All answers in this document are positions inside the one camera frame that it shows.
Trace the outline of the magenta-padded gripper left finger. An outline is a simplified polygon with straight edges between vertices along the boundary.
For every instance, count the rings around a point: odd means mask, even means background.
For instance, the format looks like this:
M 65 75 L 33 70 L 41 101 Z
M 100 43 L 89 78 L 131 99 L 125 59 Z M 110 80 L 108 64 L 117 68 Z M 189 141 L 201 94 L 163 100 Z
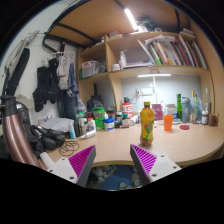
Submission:
M 70 158 L 60 158 L 47 167 L 47 171 L 84 187 L 96 156 L 95 146 L 90 146 Z

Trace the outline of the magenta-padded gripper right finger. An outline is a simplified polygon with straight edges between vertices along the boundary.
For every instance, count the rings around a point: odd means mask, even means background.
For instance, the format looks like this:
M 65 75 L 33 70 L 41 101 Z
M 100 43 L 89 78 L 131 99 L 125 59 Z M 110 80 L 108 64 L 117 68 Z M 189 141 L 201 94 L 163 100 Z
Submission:
M 143 186 L 180 170 L 167 156 L 155 155 L 140 146 L 131 144 L 130 155 Z

